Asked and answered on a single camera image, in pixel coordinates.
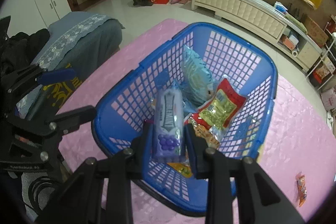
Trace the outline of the purple grape candy pack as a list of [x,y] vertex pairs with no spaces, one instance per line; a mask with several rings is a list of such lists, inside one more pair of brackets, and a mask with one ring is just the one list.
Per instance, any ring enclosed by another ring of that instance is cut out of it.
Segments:
[[184,162],[183,98],[177,88],[160,90],[154,113],[152,159],[157,162]]

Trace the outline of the blue tissue box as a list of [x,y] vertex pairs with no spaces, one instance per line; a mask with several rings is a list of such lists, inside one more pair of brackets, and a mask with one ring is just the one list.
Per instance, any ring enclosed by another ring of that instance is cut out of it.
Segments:
[[274,8],[284,15],[286,15],[288,12],[288,9],[281,2],[278,1],[274,3]]

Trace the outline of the cream TV cabinet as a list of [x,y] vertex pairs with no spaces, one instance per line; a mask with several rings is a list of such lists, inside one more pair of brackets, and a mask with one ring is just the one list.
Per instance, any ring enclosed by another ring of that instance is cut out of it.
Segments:
[[[321,48],[298,25],[282,12],[262,0],[192,0],[191,8],[203,7],[215,12],[218,18],[229,20],[260,36],[295,61],[308,72],[321,57]],[[281,37],[293,32],[298,38],[293,53]]]

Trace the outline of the clear cracker packet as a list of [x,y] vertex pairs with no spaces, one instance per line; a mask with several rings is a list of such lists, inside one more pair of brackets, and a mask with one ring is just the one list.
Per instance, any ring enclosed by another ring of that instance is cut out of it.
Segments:
[[174,80],[172,88],[181,92],[184,112],[195,113],[213,98],[218,81],[203,59],[188,46],[183,46],[181,67],[183,81]]

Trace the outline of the grey blue covered sofa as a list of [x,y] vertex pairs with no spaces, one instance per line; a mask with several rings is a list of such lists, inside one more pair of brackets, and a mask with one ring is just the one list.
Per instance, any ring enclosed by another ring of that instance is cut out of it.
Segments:
[[108,15],[70,12],[48,27],[50,38],[32,60],[48,71],[73,69],[71,80],[39,85],[17,103],[28,120],[55,115],[79,86],[120,49],[123,25]]

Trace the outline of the brown cardboard box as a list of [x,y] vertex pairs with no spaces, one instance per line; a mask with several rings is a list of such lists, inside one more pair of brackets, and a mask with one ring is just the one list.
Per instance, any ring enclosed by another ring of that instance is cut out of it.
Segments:
[[314,20],[312,20],[308,16],[305,16],[303,24],[307,29],[308,36],[310,36],[314,40],[314,42],[320,48],[322,48],[326,44],[329,38],[328,35]]

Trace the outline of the red white snack pouch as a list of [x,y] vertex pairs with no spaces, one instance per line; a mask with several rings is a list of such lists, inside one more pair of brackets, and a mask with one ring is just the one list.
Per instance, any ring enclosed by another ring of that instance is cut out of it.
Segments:
[[195,135],[206,140],[207,145],[211,148],[218,149],[220,146],[219,141],[215,135],[210,131],[210,126],[204,121],[199,114],[191,114],[185,121],[185,124],[193,125]]

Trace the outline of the green folded cloth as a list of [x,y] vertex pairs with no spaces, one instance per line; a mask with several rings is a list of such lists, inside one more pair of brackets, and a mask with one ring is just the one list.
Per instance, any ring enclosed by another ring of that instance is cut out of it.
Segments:
[[305,34],[307,34],[307,29],[306,29],[306,27],[305,27],[305,25],[303,23],[301,23],[295,17],[293,17],[292,15],[290,15],[290,13],[288,13],[288,12],[285,13],[285,17],[289,21],[291,21],[293,24],[295,24],[302,32],[304,32]]

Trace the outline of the orange snack bar wrapper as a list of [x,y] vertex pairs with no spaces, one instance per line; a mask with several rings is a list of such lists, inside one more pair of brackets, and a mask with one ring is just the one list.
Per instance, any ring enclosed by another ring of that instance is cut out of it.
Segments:
[[300,172],[295,178],[298,190],[298,205],[302,207],[307,198],[305,175]]

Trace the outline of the red green bean pouch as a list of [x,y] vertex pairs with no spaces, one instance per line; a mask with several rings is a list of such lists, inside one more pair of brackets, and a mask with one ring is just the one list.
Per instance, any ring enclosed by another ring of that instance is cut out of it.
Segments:
[[198,124],[208,130],[226,130],[247,101],[248,97],[238,93],[228,78],[224,77],[213,98],[199,107],[194,117]]

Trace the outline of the pink shopping bag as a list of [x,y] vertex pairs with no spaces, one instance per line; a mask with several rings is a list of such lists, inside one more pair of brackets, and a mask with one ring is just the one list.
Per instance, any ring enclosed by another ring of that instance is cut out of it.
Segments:
[[331,88],[321,93],[321,100],[326,111],[335,109],[336,93],[335,89]]

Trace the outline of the white metal shelf rack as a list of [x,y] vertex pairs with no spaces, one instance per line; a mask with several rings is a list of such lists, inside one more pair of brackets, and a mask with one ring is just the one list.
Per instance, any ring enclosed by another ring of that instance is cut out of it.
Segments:
[[335,86],[335,15],[331,14],[324,32],[328,39],[322,47],[320,57],[306,76],[315,90],[320,93]]

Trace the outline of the orange yellow snack pouch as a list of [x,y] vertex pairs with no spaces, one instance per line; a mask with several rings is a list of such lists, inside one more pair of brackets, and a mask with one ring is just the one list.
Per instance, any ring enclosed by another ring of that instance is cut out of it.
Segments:
[[188,164],[181,162],[169,162],[168,165],[179,172],[185,178],[191,178],[193,173],[191,172],[191,168]]

